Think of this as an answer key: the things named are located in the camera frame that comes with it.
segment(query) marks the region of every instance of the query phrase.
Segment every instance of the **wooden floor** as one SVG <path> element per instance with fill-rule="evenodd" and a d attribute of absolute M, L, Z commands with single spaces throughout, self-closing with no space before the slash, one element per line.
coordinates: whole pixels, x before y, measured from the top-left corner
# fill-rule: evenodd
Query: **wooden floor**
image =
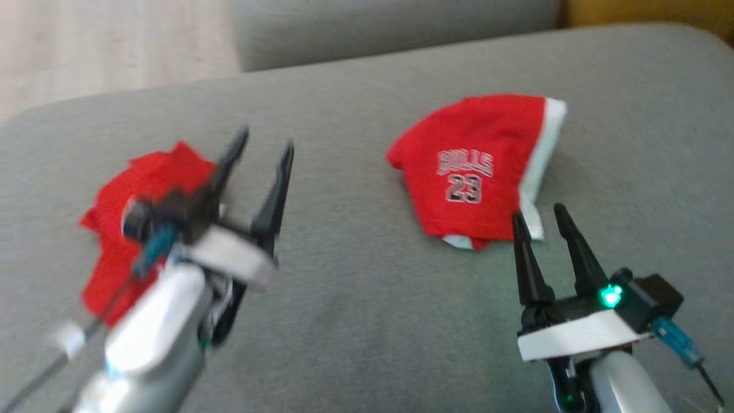
<path fill-rule="evenodd" d="M 0 0 L 0 124 L 27 108 L 239 72 L 229 0 Z"/>

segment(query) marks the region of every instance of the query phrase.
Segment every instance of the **black wire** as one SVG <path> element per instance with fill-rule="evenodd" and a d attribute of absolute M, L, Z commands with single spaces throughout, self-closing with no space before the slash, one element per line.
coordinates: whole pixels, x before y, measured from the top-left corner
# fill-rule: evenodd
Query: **black wire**
<path fill-rule="evenodd" d="M 724 398 L 722 397 L 722 394 L 719 393 L 719 389 L 717 389 L 716 386 L 713 384 L 713 381 L 711 381 L 711 377 L 709 377 L 708 373 L 706 373 L 706 369 L 703 368 L 703 363 L 698 364 L 696 368 L 698 369 L 698 372 L 701 373 L 701 377 L 703 377 L 703 381 L 706 382 L 706 385 L 713 393 L 713 396 L 719 401 L 719 405 L 721 407 L 724 407 Z"/>
<path fill-rule="evenodd" d="M 109 301 L 107 301 L 107 305 L 102 309 L 102 312 L 100 312 L 99 316 L 95 317 L 94 320 L 90 322 L 90 324 L 84 329 L 84 338 L 85 341 L 89 341 L 92 336 L 97 334 L 97 331 L 104 325 L 104 319 L 107 318 L 111 313 L 112 310 L 115 309 L 117 302 L 123 297 L 125 292 L 127 292 L 128 288 L 130 288 L 135 282 L 137 282 L 138 278 L 131 276 L 130 278 L 125 281 L 125 283 L 120 286 L 120 288 L 117 289 L 115 292 L 115 295 L 110 298 Z M 61 356 L 57 357 L 53 363 L 51 363 L 47 368 L 43 369 L 38 375 L 36 375 L 33 380 L 31 380 L 21 391 L 15 394 L 10 399 L 10 402 L 6 404 L 2 408 L 1 413 L 10 413 L 13 410 L 17 409 L 18 406 L 20 406 L 24 401 L 26 401 L 27 398 L 29 398 L 33 393 L 38 391 L 44 384 L 46 384 L 47 381 L 51 380 L 56 374 L 59 374 L 59 371 L 61 371 L 66 364 L 69 362 L 69 356 L 64 353 Z"/>

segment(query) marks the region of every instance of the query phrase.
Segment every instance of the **folded red shirt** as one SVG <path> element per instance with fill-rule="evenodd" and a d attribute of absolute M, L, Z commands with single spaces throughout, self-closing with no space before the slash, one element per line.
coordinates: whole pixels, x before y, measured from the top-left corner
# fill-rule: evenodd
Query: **folded red shirt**
<path fill-rule="evenodd" d="M 433 112 L 390 147 L 427 234 L 458 248 L 512 239 L 522 210 L 542 239 L 534 202 L 553 153 L 566 104 L 542 96 L 466 98 Z"/>
<path fill-rule="evenodd" d="M 99 236 L 101 254 L 82 300 L 95 315 L 100 315 L 117 290 L 130 276 L 132 262 L 140 245 L 122 234 L 125 206 L 131 198 L 161 198 L 168 191 L 180 188 L 192 193 L 204 184 L 214 170 L 214 163 L 200 157 L 183 142 L 176 143 L 171 152 L 153 152 L 132 159 L 130 167 L 103 186 L 94 206 L 81 219 L 80 225 Z M 133 285 L 121 297 L 105 323 L 114 325 L 155 281 L 155 270 L 145 282 Z"/>

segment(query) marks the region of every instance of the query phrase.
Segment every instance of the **crumpled red cloth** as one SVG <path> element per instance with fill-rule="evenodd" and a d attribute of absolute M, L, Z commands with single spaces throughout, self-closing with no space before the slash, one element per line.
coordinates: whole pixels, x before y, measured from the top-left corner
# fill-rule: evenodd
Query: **crumpled red cloth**
<path fill-rule="evenodd" d="M 123 212 L 128 201 L 139 197 L 156 200 L 176 187 L 190 194 L 214 170 L 214 163 L 200 157 L 183 142 L 177 142 L 171 152 L 153 152 L 132 159 L 129 164 L 128 169 L 100 189 L 94 206 L 79 222 L 99 236 L 101 254 L 81 294 L 84 305 L 97 316 L 128 280 L 132 262 L 140 253 L 140 244 L 127 240 L 122 233 Z M 157 270 L 152 270 L 145 281 L 130 287 L 104 322 L 113 326 L 157 275 Z"/>

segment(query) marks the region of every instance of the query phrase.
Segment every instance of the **gray fabric surface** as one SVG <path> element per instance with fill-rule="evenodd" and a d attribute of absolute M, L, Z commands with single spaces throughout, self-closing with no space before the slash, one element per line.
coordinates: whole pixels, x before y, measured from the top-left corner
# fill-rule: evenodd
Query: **gray fabric surface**
<path fill-rule="evenodd" d="M 248 295 L 184 412 L 550 412 L 543 364 L 523 364 L 512 246 L 460 251 L 425 236 L 385 150 L 464 96 L 568 103 L 537 205 L 538 260 L 573 291 L 552 204 L 607 271 L 662 273 L 677 321 L 734 399 L 734 53 L 696 29 L 616 26 L 466 43 L 53 104 L 2 130 L 0 400 L 51 359 L 43 335 L 83 313 L 95 238 L 76 223 L 126 160 L 185 139 L 214 158 L 248 123 L 229 212 L 259 208 L 296 144 L 283 273 Z M 676 412 L 712 397 L 660 343 L 636 354 Z M 23 412 L 53 411 L 102 358 L 95 341 Z"/>
<path fill-rule="evenodd" d="M 558 0 L 230 0 L 245 71 L 556 27 Z"/>

